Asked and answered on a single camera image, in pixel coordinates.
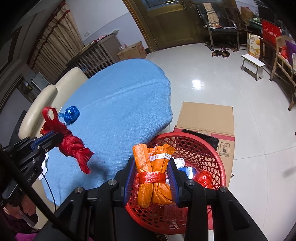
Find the person's left hand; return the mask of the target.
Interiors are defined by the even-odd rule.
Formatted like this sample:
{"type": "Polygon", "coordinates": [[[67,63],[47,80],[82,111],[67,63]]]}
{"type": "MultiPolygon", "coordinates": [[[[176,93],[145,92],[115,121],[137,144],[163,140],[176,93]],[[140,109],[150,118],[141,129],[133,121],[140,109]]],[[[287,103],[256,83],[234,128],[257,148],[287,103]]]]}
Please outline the person's left hand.
{"type": "Polygon", "coordinates": [[[22,219],[23,214],[28,214],[29,216],[32,216],[36,213],[36,206],[35,204],[30,200],[30,198],[25,195],[21,201],[21,205],[17,207],[13,207],[10,204],[7,204],[4,207],[4,211],[6,214],[13,216],[17,219],[22,219]]]}

